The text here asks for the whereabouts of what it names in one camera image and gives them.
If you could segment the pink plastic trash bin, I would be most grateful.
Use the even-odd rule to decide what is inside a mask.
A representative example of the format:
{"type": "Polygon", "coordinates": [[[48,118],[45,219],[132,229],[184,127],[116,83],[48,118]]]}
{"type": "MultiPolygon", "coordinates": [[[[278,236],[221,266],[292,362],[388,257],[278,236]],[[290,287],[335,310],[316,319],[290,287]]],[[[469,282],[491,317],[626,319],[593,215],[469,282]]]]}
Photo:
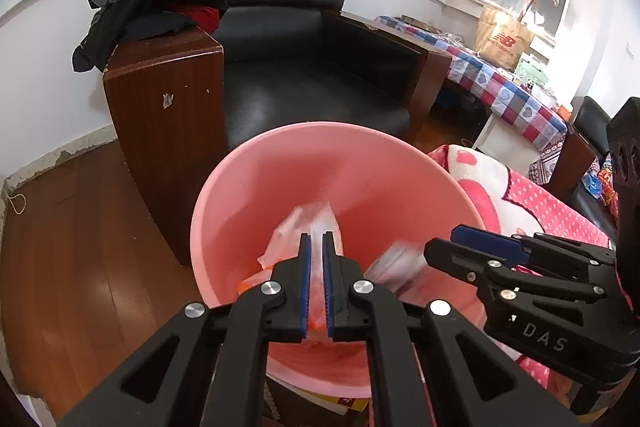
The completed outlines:
{"type": "Polygon", "coordinates": [[[324,202],[361,268],[396,241],[422,246],[483,225],[454,178],[404,141],[338,122],[280,127],[232,150],[198,195],[190,249],[204,303],[232,303],[274,229],[295,207],[324,202]]]}

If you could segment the pink heart blanket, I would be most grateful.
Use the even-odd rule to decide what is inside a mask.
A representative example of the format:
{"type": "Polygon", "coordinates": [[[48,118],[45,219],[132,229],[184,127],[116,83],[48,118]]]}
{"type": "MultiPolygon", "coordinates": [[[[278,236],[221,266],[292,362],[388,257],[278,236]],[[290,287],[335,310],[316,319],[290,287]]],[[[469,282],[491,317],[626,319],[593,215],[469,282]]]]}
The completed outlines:
{"type": "Polygon", "coordinates": [[[532,236],[544,233],[608,248],[611,241],[577,211],[498,160],[449,144],[427,154],[472,200],[492,233],[532,236]]]}

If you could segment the yellow book under bin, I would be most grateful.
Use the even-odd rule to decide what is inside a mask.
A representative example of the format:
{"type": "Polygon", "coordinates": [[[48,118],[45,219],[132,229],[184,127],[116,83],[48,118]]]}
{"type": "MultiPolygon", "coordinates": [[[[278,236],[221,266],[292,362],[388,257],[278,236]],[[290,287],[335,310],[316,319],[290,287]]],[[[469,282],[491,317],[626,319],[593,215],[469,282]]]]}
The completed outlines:
{"type": "Polygon", "coordinates": [[[312,404],[318,405],[318,407],[323,407],[324,409],[337,413],[338,415],[345,415],[348,411],[362,413],[369,405],[369,400],[366,398],[337,398],[331,397],[330,395],[318,395],[318,393],[309,392],[287,384],[279,378],[270,377],[270,379],[312,404]]]}

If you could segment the checkered tablecloth table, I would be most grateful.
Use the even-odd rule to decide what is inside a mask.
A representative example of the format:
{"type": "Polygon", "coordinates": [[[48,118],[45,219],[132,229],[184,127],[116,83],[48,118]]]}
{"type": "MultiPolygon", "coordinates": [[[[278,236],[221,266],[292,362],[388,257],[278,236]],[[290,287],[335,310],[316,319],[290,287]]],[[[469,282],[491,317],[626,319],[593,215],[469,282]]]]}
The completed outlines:
{"type": "Polygon", "coordinates": [[[492,115],[511,126],[537,150],[544,150],[564,139],[567,132],[564,120],[494,66],[399,18],[383,15],[375,20],[449,53],[452,59],[447,78],[478,98],[492,115]]]}

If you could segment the brown paper shopping bag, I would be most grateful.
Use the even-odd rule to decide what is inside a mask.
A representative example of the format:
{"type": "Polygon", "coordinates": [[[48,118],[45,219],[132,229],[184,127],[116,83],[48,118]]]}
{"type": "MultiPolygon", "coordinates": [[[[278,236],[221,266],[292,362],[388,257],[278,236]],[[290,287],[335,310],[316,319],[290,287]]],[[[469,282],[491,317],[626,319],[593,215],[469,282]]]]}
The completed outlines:
{"type": "Polygon", "coordinates": [[[535,38],[533,31],[509,13],[484,5],[478,19],[474,49],[487,63],[514,72],[535,38]]]}

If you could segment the red garment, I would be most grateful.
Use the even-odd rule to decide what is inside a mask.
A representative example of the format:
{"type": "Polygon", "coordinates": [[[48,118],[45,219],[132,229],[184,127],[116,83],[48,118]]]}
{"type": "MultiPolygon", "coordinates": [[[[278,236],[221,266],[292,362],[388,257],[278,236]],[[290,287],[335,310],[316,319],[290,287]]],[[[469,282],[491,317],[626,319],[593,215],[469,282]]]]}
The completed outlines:
{"type": "Polygon", "coordinates": [[[201,30],[212,34],[219,27],[220,13],[218,9],[204,5],[183,5],[177,6],[174,12],[186,17],[196,23],[201,30]]]}

